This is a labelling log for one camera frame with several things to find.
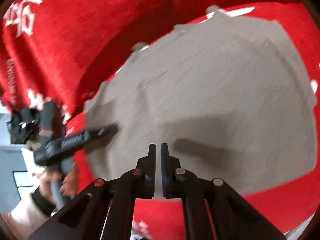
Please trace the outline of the person's left forearm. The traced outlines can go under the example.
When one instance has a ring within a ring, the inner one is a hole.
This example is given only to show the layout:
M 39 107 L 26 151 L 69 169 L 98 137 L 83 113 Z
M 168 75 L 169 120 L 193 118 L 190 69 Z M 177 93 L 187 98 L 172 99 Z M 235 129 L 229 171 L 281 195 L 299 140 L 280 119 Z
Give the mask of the person's left forearm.
M 1 214 L 1 239 L 28 239 L 45 223 L 56 205 L 44 198 L 37 188 L 9 213 Z

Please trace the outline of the person's left hand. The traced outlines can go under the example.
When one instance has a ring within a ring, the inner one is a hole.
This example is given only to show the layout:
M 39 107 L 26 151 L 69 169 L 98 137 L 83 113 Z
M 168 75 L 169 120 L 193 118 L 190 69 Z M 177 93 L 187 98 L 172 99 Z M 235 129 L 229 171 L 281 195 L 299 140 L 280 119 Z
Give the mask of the person's left hand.
M 75 162 L 66 168 L 68 173 L 46 168 L 38 179 L 40 195 L 58 209 L 65 206 L 78 193 L 78 169 Z

